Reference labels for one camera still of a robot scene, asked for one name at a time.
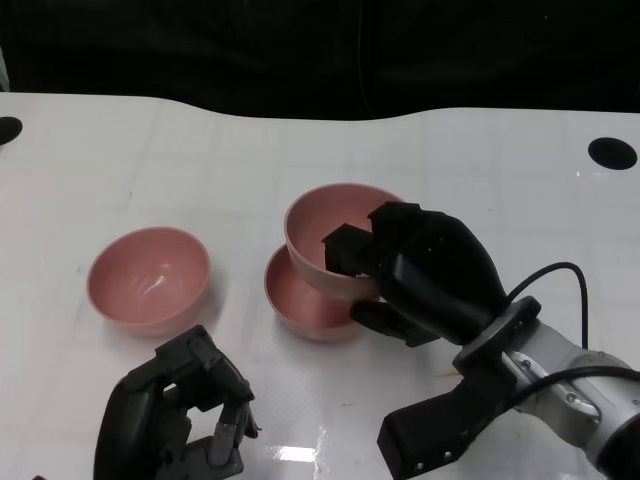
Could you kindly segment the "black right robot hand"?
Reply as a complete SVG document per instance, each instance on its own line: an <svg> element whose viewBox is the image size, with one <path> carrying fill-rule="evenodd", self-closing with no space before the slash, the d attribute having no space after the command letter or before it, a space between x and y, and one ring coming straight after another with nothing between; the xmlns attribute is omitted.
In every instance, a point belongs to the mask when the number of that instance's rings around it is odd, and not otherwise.
<svg viewBox="0 0 640 480"><path fill-rule="evenodd" d="M438 338L466 345L504 310L494 262L463 222L404 202L368 218L370 230L343 224L323 239L329 271L376 287L377 299L351 306L356 323L409 347Z"/></svg>

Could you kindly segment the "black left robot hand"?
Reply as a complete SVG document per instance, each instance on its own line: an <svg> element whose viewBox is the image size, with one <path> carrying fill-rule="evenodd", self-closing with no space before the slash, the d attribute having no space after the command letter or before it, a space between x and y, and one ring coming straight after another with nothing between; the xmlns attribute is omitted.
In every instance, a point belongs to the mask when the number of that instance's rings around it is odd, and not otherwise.
<svg viewBox="0 0 640 480"><path fill-rule="evenodd" d="M249 382L201 325L158 347L114 387L95 450L96 479L228 479L259 427Z"/></svg>

